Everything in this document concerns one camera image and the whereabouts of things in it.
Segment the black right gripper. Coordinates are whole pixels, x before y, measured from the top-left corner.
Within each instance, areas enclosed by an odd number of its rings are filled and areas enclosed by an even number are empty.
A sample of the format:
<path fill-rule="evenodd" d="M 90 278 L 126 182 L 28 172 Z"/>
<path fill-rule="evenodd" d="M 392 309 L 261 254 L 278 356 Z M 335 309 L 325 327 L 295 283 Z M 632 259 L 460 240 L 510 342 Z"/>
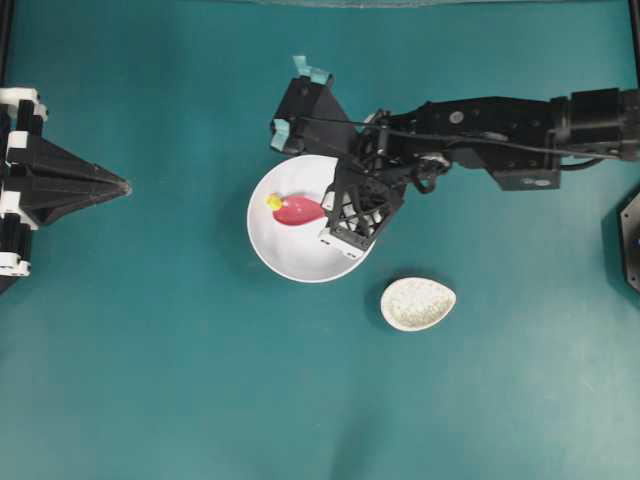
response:
<path fill-rule="evenodd" d="M 321 206 L 330 236 L 369 251 L 403 205 L 409 186 L 421 194 L 435 190 L 440 153 L 415 137 L 414 114 L 378 112 L 357 132 L 355 152 L 338 161 Z"/>

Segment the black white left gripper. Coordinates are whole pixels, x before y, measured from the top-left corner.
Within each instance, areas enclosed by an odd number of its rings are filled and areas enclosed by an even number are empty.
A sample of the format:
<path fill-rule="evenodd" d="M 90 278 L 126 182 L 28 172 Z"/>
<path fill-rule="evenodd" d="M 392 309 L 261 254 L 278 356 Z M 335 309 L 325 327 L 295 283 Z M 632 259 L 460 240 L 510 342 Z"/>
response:
<path fill-rule="evenodd" d="M 37 90 L 1 89 L 1 291 L 31 273 L 33 233 L 71 213 L 109 202 L 131 193 L 123 178 L 82 160 L 45 140 L 47 107 Z M 94 185 L 79 191 L 32 190 L 34 173 L 113 185 Z"/>

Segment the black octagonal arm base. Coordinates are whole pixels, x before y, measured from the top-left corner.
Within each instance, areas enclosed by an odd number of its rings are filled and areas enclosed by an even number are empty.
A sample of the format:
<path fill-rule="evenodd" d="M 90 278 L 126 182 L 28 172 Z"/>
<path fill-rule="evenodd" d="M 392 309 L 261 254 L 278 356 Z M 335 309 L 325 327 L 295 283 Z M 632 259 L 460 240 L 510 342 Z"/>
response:
<path fill-rule="evenodd" d="M 604 266 L 611 287 L 639 306 L 639 187 L 629 190 L 601 222 Z"/>

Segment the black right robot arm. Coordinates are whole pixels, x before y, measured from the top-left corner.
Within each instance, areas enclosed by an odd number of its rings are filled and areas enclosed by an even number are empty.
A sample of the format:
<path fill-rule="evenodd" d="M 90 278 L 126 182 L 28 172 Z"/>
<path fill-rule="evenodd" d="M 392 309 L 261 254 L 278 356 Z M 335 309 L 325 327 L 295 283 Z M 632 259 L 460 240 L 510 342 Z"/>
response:
<path fill-rule="evenodd" d="M 482 97 L 427 102 L 365 122 L 355 156 L 327 188 L 323 243 L 352 259 L 369 250 L 408 187 L 432 193 L 460 165 L 504 191 L 556 189 L 565 171 L 639 158 L 639 92 L 604 89 L 549 101 Z"/>

